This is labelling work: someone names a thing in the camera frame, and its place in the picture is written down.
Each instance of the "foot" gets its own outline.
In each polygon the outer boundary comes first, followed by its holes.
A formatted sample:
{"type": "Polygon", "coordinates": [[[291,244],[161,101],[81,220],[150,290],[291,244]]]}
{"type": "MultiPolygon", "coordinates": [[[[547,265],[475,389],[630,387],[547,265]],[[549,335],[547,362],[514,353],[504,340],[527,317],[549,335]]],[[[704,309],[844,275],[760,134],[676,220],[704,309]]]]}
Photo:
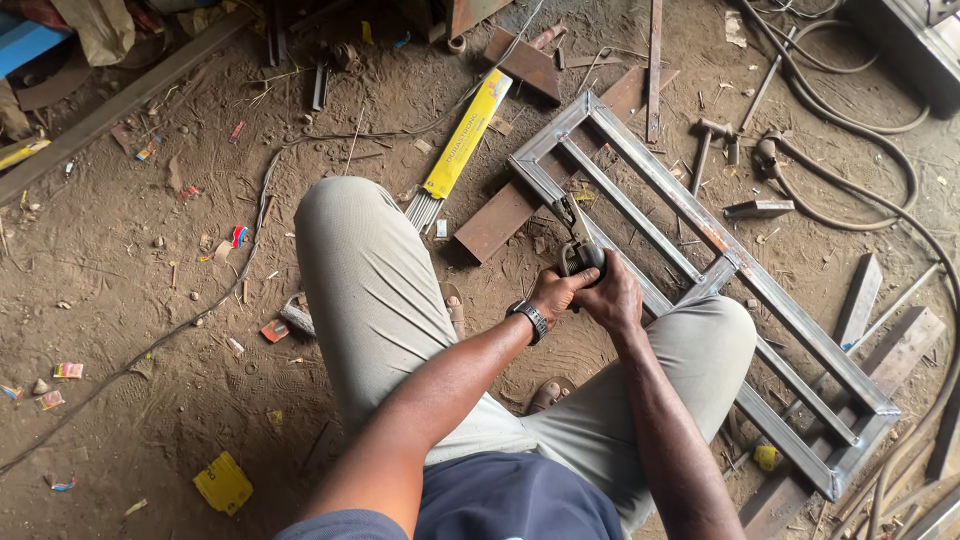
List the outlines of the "foot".
{"type": "Polygon", "coordinates": [[[555,405],[557,402],[570,395],[577,386],[566,377],[553,377],[537,390],[530,406],[527,408],[527,416],[537,414],[547,408],[555,405]]]}

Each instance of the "yellow paper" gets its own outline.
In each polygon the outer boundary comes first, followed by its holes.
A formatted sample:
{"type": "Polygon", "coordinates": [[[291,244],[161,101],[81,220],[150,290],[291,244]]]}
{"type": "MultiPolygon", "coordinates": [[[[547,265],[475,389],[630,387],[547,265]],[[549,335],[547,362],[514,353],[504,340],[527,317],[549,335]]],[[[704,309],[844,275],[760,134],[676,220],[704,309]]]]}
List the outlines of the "yellow paper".
{"type": "Polygon", "coordinates": [[[754,451],[754,459],[760,464],[760,469],[773,471],[777,464],[777,449],[772,446],[759,445],[754,451]]]}
{"type": "Polygon", "coordinates": [[[430,176],[426,177],[426,182],[423,183],[423,187],[435,199],[445,199],[450,194],[513,82],[513,79],[495,69],[477,90],[467,113],[457,126],[457,131],[453,132],[453,137],[447,142],[440,161],[434,165],[430,176]]]}
{"type": "Polygon", "coordinates": [[[194,485],[214,509],[232,516],[253,494],[253,485],[233,461],[229,452],[223,452],[193,478],[194,485]]]}
{"type": "Polygon", "coordinates": [[[363,26],[363,42],[368,45],[373,45],[373,30],[370,29],[370,23],[362,20],[360,21],[360,25],[363,26]]]}

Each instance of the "yellow electrode packet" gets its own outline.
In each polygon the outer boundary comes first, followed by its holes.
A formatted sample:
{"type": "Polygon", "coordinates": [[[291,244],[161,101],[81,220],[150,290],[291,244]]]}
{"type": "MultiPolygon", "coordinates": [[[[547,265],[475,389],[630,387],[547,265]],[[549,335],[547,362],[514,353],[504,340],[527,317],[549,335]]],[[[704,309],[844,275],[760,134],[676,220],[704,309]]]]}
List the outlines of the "yellow electrode packet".
{"type": "Polygon", "coordinates": [[[253,494],[253,485],[244,476],[229,452],[223,452],[193,478],[193,483],[214,509],[232,516],[253,494]]]}
{"type": "Polygon", "coordinates": [[[457,126],[457,131],[447,142],[440,160],[423,183],[423,188],[429,191],[434,199],[445,199],[450,194],[513,82],[513,79],[495,69],[477,90],[467,113],[457,126]]]}

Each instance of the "small stone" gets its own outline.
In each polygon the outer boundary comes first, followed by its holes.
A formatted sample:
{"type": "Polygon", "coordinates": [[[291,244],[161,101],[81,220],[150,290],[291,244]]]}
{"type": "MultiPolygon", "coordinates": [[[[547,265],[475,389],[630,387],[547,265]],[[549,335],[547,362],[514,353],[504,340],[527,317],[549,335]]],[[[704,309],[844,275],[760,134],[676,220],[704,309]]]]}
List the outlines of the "small stone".
{"type": "Polygon", "coordinates": [[[42,396],[43,394],[46,394],[49,391],[50,391],[50,385],[47,384],[46,380],[43,380],[43,379],[36,380],[36,384],[34,384],[35,396],[42,396]]]}

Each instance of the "hammer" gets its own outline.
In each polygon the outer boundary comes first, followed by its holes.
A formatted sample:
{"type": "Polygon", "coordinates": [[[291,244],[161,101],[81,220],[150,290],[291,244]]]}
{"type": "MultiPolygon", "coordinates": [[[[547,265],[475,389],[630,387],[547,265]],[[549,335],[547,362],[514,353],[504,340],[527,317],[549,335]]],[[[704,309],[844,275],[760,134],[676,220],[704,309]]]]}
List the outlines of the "hammer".
{"type": "Polygon", "coordinates": [[[733,130],[733,126],[726,124],[721,126],[716,122],[711,122],[701,118],[693,126],[693,131],[700,133],[700,153],[697,157],[696,167],[693,169],[693,183],[690,184],[690,193],[694,198],[697,196],[697,190],[700,189],[700,177],[704,173],[704,165],[707,163],[707,153],[710,143],[715,138],[723,137],[727,142],[727,165],[737,165],[739,163],[739,136],[733,130]]]}

